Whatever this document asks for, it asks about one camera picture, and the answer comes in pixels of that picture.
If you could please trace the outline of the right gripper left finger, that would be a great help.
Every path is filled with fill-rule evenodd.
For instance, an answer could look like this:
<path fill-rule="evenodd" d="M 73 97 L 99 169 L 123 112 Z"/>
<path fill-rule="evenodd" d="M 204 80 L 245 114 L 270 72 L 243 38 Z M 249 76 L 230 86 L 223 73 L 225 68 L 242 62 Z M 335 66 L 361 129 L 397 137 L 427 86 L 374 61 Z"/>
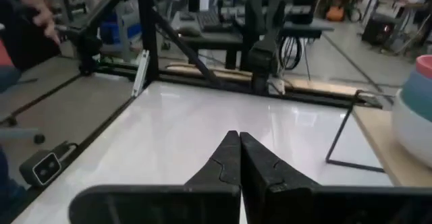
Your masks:
<path fill-rule="evenodd" d="M 229 131 L 207 162 L 183 185 L 99 185 L 70 202 L 76 224 L 238 223 L 241 140 Z"/>

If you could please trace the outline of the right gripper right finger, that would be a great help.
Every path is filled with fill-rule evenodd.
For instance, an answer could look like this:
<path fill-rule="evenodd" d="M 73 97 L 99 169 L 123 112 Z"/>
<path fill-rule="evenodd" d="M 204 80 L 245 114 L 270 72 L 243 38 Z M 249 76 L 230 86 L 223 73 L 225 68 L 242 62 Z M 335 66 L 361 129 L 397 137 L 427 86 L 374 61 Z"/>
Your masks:
<path fill-rule="evenodd" d="M 431 189 L 323 186 L 240 133 L 249 223 L 430 223 Z"/>

